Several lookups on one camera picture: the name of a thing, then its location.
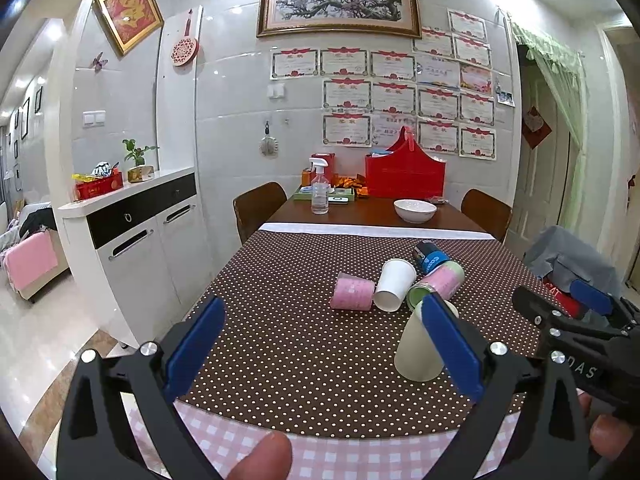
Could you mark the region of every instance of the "metal screw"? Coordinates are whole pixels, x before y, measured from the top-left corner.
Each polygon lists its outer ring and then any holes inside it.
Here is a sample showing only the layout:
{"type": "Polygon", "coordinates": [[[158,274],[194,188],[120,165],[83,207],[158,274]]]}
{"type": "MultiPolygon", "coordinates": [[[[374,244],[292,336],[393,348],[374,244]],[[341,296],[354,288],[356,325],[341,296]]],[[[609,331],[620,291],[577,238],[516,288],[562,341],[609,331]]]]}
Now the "metal screw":
{"type": "Polygon", "coordinates": [[[505,355],[507,353],[507,345],[505,345],[502,341],[496,341],[491,343],[489,346],[489,350],[491,350],[492,354],[496,355],[505,355]]]}
{"type": "Polygon", "coordinates": [[[153,341],[149,341],[148,343],[144,343],[140,347],[140,353],[145,356],[153,355],[158,351],[158,345],[153,341]]]}
{"type": "Polygon", "coordinates": [[[90,363],[95,359],[95,355],[96,355],[95,350],[90,349],[82,352],[82,355],[80,356],[80,358],[82,359],[83,363],[90,363]]]}
{"type": "Polygon", "coordinates": [[[559,365],[561,365],[562,363],[564,363],[564,360],[566,358],[564,357],[564,354],[559,351],[559,350],[554,350],[553,352],[551,352],[551,360],[555,363],[558,363],[559,365]]]}

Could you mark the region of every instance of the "white door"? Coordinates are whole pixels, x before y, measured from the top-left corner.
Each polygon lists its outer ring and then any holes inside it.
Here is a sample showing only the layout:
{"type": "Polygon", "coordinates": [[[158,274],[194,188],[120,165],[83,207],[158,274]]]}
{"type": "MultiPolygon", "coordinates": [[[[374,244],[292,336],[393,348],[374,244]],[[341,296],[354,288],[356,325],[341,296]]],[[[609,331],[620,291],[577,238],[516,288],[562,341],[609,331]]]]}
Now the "white door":
{"type": "Polygon", "coordinates": [[[194,195],[156,217],[162,249],[184,314],[200,299],[213,275],[198,204],[198,197],[194,195]]]}
{"type": "Polygon", "coordinates": [[[153,217],[98,249],[113,295],[139,344],[164,336],[184,313],[158,231],[153,217]]]}
{"type": "Polygon", "coordinates": [[[505,245],[522,258],[543,228],[558,224],[565,188],[569,193],[573,167],[569,161],[569,128],[542,73],[535,65],[520,70],[523,113],[535,106],[552,129],[533,150],[524,137],[520,143],[513,218],[505,245]]]}

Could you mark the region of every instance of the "potted plant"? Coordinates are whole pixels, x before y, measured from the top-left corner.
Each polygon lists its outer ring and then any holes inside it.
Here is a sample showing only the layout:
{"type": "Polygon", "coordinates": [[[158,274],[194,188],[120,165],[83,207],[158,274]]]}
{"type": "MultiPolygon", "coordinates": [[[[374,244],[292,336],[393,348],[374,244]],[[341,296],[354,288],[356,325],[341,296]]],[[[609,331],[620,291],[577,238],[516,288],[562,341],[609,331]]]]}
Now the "potted plant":
{"type": "Polygon", "coordinates": [[[142,182],[148,178],[153,178],[154,167],[145,165],[145,153],[157,150],[158,147],[145,146],[144,148],[137,148],[135,139],[124,139],[122,143],[125,145],[128,152],[124,160],[132,158],[136,165],[135,168],[131,168],[127,171],[127,180],[129,182],[142,182]]]}

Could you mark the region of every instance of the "blue gripper pad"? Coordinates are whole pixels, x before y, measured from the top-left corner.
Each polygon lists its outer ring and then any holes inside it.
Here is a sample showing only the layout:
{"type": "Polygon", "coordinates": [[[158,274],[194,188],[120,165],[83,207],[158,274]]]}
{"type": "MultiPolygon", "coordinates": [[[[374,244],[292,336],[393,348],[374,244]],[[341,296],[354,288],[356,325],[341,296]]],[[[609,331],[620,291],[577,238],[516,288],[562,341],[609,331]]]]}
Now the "blue gripper pad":
{"type": "Polygon", "coordinates": [[[484,394],[482,363],[460,333],[453,314],[445,309],[449,308],[444,302],[441,304],[433,294],[426,295],[422,300],[422,324],[458,391],[478,402],[484,394]]]}
{"type": "Polygon", "coordinates": [[[202,309],[166,362],[162,393],[170,404],[188,393],[225,325],[225,303],[220,298],[213,296],[202,309]]]}
{"type": "Polygon", "coordinates": [[[569,294],[575,301],[579,301],[601,316],[608,316],[613,312],[611,298],[583,280],[573,280],[569,285],[569,294]]]}

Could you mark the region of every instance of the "pink checkered tablecloth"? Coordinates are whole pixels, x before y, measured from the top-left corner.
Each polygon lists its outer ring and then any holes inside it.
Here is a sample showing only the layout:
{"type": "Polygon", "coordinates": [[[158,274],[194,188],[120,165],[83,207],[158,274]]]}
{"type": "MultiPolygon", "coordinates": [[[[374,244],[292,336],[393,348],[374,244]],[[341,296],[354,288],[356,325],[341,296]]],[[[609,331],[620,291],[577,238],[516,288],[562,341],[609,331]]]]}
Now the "pink checkered tablecloth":
{"type": "MultiPolygon", "coordinates": [[[[179,400],[175,407],[191,436],[223,476],[271,430],[205,412],[179,400]]],[[[495,469],[513,434],[519,413],[505,417],[478,475],[495,469]]],[[[169,477],[146,432],[137,407],[129,412],[136,441],[149,469],[169,477]]],[[[288,433],[293,447],[289,480],[421,479],[456,431],[388,439],[316,438],[288,433]]]]}

